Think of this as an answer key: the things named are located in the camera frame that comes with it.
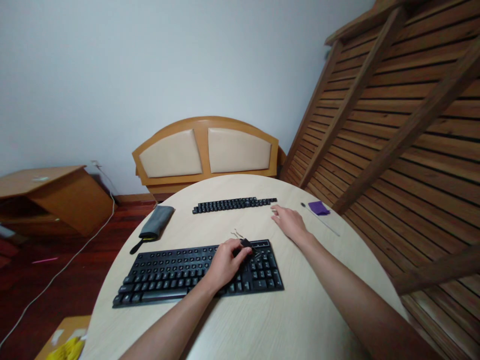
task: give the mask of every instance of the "gray pouch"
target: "gray pouch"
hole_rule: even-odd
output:
[[[135,254],[143,243],[159,240],[161,232],[167,226],[174,211],[175,209],[171,206],[157,205],[150,218],[141,229],[141,233],[138,236],[141,239],[140,242],[130,250],[130,254]]]

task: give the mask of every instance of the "cream cushion panel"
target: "cream cushion panel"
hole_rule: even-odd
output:
[[[246,132],[211,127],[208,155],[212,173],[268,169],[272,144]]]
[[[160,139],[139,157],[149,178],[202,173],[202,162],[193,129]]]

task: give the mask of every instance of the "spacebar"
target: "spacebar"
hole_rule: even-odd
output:
[[[187,295],[187,289],[163,290],[163,291],[147,291],[143,293],[141,302],[150,302],[157,300],[180,299]]]

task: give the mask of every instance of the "keyboard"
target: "keyboard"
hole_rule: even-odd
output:
[[[270,205],[270,203],[276,203],[277,198],[260,199],[256,197],[242,197],[238,199],[219,200],[210,202],[200,202],[198,206],[195,206],[192,210],[193,214],[211,213],[222,210],[233,209],[245,209],[245,208],[257,208],[260,206]]]
[[[269,240],[251,241],[248,256],[218,297],[284,290]],[[113,308],[181,299],[205,276],[218,245],[139,253],[113,299]]]

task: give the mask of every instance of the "headboard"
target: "headboard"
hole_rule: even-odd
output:
[[[220,175],[275,177],[278,159],[285,156],[282,154],[273,136],[246,122],[221,116],[174,122],[132,153],[136,174],[157,200]]]

